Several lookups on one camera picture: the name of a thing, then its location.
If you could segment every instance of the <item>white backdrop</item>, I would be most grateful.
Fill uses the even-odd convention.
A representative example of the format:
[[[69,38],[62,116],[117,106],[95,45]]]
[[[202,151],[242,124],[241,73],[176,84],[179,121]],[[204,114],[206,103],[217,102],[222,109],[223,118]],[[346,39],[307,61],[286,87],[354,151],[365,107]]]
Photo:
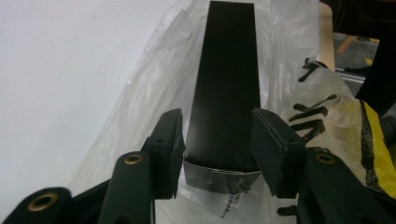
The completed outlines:
[[[0,220],[73,172],[175,2],[0,1]]]

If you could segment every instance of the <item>white plastic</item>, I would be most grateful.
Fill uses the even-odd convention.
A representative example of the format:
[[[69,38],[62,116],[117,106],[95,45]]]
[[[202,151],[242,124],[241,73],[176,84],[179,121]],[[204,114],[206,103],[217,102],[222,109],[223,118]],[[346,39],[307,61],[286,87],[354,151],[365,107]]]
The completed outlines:
[[[284,113],[285,95],[302,72],[304,58],[318,54],[318,1],[252,0],[255,4],[261,103]],[[76,195],[110,178],[117,157],[139,150],[160,115],[181,108],[183,134],[189,126],[195,79],[201,57],[209,1],[181,0],[171,7],[146,49],[105,128],[76,171],[64,182]],[[294,223],[276,209],[294,200],[271,201],[262,178],[224,216],[230,195],[186,186],[179,179],[177,198],[157,201],[157,223]]]

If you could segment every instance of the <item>hole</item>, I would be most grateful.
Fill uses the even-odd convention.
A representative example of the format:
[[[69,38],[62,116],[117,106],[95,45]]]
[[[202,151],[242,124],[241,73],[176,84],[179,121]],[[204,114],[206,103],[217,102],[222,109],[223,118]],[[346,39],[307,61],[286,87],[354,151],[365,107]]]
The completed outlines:
[[[334,164],[335,160],[332,156],[326,155],[326,154],[318,154],[317,155],[317,161],[320,161],[322,163],[327,163],[327,164]]]
[[[55,192],[45,193],[32,200],[27,209],[31,212],[39,212],[49,208],[58,200],[58,194]]]
[[[129,156],[127,158],[125,158],[125,163],[127,163],[128,165],[133,165],[133,164],[137,164],[139,162],[141,162],[143,160],[143,158],[139,155],[132,155]]]

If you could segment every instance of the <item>clear plastic bag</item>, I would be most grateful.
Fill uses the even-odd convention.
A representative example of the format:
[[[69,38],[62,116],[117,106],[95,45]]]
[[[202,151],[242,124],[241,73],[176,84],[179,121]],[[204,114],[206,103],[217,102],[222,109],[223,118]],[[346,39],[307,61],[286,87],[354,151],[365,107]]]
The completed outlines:
[[[331,149],[351,161],[348,166],[364,182],[366,171],[358,164],[360,146],[353,145],[361,138],[361,104],[335,73],[320,67],[307,76],[309,69],[302,68],[305,58],[318,55],[318,1],[238,2],[255,4],[262,108],[284,120],[291,119],[288,123],[293,125],[323,119],[324,113],[292,119],[301,113],[293,109],[296,104],[327,106],[322,120],[326,132],[311,139],[308,147],[337,146],[356,151]],[[208,6],[208,0],[181,0],[165,13],[105,128],[64,182],[74,195],[109,179],[117,158],[140,150],[164,111],[182,109],[183,135],[187,136]],[[309,131],[298,133],[305,136]],[[177,198],[157,201],[156,217],[157,223],[174,224],[295,223],[295,204],[295,200],[272,197],[262,177],[247,192],[227,195],[188,186],[182,173]]]

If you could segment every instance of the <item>black panel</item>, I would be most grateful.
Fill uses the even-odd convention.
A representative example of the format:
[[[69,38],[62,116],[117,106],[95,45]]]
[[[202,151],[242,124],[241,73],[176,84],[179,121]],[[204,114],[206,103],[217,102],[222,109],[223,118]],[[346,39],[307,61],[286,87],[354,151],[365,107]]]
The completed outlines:
[[[185,161],[258,171],[248,152],[255,107],[260,107],[260,88],[254,6],[211,2]]]

